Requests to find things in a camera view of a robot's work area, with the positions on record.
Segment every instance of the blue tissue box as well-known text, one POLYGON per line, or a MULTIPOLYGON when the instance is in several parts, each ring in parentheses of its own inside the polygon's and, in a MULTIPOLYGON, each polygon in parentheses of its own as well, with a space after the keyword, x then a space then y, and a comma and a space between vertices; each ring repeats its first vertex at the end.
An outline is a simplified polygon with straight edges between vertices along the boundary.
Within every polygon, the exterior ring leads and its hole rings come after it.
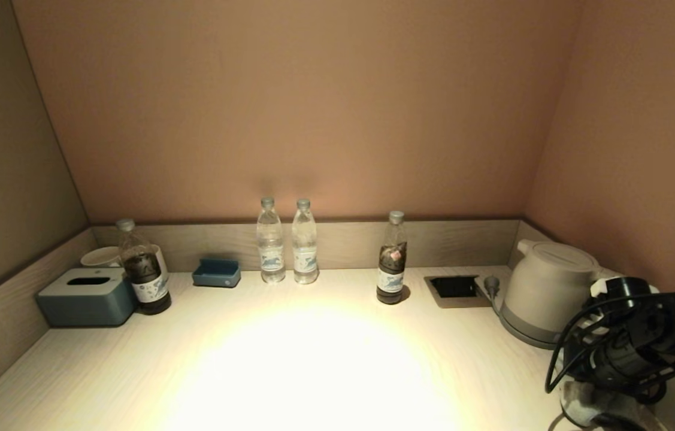
POLYGON ((50 326, 118 326, 137 308, 123 268, 74 268, 36 294, 50 326))
POLYGON ((236 287, 241 280, 239 262, 232 259, 200 259, 193 272, 196 286, 236 287))

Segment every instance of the white kettle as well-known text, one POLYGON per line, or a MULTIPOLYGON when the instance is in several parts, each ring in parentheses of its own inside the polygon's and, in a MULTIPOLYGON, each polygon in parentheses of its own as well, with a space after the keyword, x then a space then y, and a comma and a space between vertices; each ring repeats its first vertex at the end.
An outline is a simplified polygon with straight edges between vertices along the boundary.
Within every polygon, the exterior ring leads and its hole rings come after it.
POLYGON ((552 349, 604 270, 590 254, 557 242, 522 239, 518 250, 524 257, 513 270, 500 320, 520 340, 552 349))

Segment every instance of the water bottle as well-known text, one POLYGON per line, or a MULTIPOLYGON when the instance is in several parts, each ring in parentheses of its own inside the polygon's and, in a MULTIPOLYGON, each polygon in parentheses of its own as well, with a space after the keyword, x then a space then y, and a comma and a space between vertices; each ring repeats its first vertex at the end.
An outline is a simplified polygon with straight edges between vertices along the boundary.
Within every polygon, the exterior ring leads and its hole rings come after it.
POLYGON ((316 221, 310 212, 310 200, 297 200, 297 213, 292 221, 292 251, 294 253, 294 281, 313 283, 319 276, 316 263, 316 221))
POLYGON ((389 221, 380 247, 377 299, 383 303, 397 303, 401 300, 406 266, 404 213, 391 211, 389 221))
POLYGON ((131 218, 117 221, 116 228, 119 229, 119 257, 140 303, 140 312, 159 314, 167 310, 172 305, 172 298, 167 290, 167 278, 156 257, 156 249, 135 230, 135 222, 131 218))
POLYGON ((263 280, 277 283, 284 279, 284 242, 281 220, 274 209, 274 198, 260 200, 263 209, 258 217, 258 251, 263 280))

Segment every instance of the pink wall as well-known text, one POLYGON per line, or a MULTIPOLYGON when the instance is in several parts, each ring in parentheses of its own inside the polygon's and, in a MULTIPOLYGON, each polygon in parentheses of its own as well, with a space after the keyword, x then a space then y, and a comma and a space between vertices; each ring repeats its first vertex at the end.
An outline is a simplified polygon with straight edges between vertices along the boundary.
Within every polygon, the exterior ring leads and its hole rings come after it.
POLYGON ((14 0, 93 223, 519 216, 583 3, 14 0))
POLYGON ((528 217, 675 290, 675 2, 589 2, 528 217))

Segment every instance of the white cup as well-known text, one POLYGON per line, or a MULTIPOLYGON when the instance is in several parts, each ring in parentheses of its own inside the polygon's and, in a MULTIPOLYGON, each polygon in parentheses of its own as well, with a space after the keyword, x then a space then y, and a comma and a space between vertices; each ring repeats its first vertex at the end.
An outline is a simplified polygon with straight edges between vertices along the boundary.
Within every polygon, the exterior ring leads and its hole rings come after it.
POLYGON ((164 275, 164 281, 169 279, 169 272, 167 271, 167 264, 164 263, 164 254, 162 254, 162 248, 154 244, 153 248, 156 249, 156 261, 159 262, 159 267, 162 268, 162 275, 164 275))
POLYGON ((99 248, 82 256, 82 266, 89 268, 116 268, 122 266, 118 247, 99 248))
MULTIPOLYGON (((153 245, 153 248, 156 249, 156 261, 159 262, 159 267, 162 268, 162 275, 167 280, 169 272, 167 272, 167 264, 164 263, 162 248, 156 244, 153 245)), ((82 256, 81 262, 82 266, 88 268, 118 268, 122 266, 118 247, 97 248, 82 256)))

